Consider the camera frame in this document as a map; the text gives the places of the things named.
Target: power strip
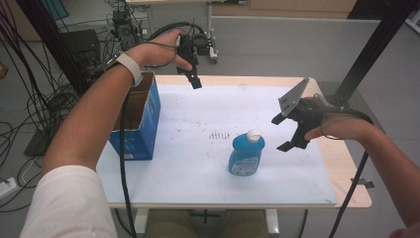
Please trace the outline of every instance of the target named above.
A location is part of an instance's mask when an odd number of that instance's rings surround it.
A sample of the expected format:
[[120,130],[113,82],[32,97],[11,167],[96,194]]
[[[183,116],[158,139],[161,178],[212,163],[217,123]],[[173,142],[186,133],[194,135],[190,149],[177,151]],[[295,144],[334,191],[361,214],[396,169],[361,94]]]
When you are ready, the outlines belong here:
[[0,183],[0,199],[2,199],[3,197],[6,197],[7,195],[9,195],[10,193],[12,193],[13,191],[17,189],[19,188],[16,185],[15,179],[13,177],[7,179],[7,182],[2,181]]

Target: blue box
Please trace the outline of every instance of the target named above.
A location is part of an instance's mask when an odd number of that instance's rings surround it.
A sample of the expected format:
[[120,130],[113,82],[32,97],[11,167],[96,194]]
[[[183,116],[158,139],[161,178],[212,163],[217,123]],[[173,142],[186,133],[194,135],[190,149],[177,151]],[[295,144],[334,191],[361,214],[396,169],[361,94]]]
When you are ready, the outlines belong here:
[[[146,161],[154,156],[160,114],[158,87],[153,72],[143,72],[139,86],[132,88],[127,110],[124,140],[126,161]],[[120,153],[120,119],[115,123],[109,141]]]

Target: hand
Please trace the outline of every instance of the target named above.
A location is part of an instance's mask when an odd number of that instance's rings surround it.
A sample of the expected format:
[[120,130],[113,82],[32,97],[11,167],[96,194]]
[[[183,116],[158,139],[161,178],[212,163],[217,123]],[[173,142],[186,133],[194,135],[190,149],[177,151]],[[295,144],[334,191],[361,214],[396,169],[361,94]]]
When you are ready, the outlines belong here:
[[310,130],[305,135],[305,140],[321,136],[333,136],[340,139],[361,141],[368,136],[369,130],[374,128],[369,122],[350,115],[326,114],[321,127]]
[[175,42],[183,32],[175,29],[152,40],[154,44],[141,44],[126,52],[140,67],[145,65],[166,65],[173,63],[185,70],[192,70],[192,65],[176,54]]

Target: dish soap bottle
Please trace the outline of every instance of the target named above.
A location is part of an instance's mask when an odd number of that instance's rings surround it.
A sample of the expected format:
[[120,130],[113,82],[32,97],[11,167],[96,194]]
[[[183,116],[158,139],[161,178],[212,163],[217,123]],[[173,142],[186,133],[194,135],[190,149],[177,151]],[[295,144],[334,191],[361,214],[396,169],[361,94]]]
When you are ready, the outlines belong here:
[[251,176],[259,167],[265,146],[259,130],[250,130],[233,141],[234,151],[229,159],[229,172],[236,176]]

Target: white bottle cap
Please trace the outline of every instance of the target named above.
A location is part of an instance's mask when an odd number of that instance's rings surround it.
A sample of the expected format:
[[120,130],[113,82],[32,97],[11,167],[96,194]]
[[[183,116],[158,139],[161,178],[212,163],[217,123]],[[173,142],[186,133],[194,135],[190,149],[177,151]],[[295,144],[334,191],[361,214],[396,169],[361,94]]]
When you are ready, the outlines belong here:
[[250,130],[247,133],[247,139],[251,143],[256,143],[260,139],[261,136],[262,136],[262,133],[257,129]]

